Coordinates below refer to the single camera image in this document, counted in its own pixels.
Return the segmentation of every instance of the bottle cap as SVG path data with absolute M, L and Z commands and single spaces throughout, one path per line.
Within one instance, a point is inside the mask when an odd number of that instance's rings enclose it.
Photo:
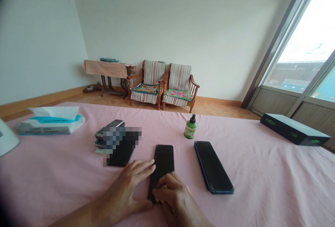
M 190 123 L 195 123 L 195 114 L 192 115 L 191 119 L 189 120 Z

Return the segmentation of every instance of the pink bedsheet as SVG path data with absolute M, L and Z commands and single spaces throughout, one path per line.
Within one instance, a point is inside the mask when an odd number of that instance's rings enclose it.
M 234 187 L 233 195 L 207 192 L 193 149 L 183 136 L 190 114 L 66 102 L 80 106 L 86 123 L 72 135 L 19 136 L 0 158 L 0 186 L 23 226 L 46 226 L 100 196 L 122 168 L 103 168 L 94 133 L 114 119 L 142 127 L 132 160 L 149 160 L 156 144 L 174 146 L 175 170 L 216 226 L 334 226 L 335 155 L 296 146 L 258 121 L 197 116 L 196 141 L 210 141 Z M 26 116 L 8 124 L 13 128 Z M 149 179 L 135 198 L 146 198 Z M 166 226 L 160 205 L 118 226 Z

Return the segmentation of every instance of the green spray bottle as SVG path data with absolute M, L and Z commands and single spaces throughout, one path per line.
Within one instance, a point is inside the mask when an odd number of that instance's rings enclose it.
M 193 114 L 191 119 L 186 122 L 186 128 L 185 128 L 184 136 L 188 139 L 193 139 L 197 126 L 198 125 L 195 123 L 195 114 Z

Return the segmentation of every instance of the tissue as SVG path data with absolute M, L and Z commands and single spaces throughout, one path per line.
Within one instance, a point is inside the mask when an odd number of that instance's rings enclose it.
M 72 134 L 85 123 L 79 107 L 29 108 L 35 116 L 16 126 L 19 135 Z

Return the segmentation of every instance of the tiled floor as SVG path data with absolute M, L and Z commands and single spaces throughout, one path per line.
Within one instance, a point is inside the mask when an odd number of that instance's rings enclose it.
M 90 94 L 78 94 L 71 96 L 66 99 L 62 99 L 56 102 L 43 105 L 44 107 L 54 106 L 66 101 L 80 102 L 80 103 L 90 103 L 90 104 L 100 104 L 100 105 L 109 105 L 116 107 L 131 107 L 128 97 L 123 100 L 122 96 L 115 96 L 110 94 L 105 94 L 104 97 L 101 97 L 101 91 L 96 91 Z M 142 109 L 157 109 L 157 105 L 150 103 L 141 103 L 139 101 L 133 101 L 133 108 L 142 108 Z M 175 105 L 167 104 L 165 106 L 165 111 L 167 112 L 181 112 L 188 113 L 189 107 L 178 107 Z M 192 113 L 202 114 L 202 115 L 213 115 L 213 116 L 222 116 L 222 117 L 231 117 L 231 118 L 243 118 L 250 120 L 259 120 L 260 117 L 253 114 L 249 110 L 242 109 L 237 106 L 222 105 L 216 103 L 207 103 L 207 102 L 195 102 Z M 8 115 L 2 118 L 4 121 L 14 120 L 22 116 L 31 114 L 29 110 L 22 111 L 16 114 Z

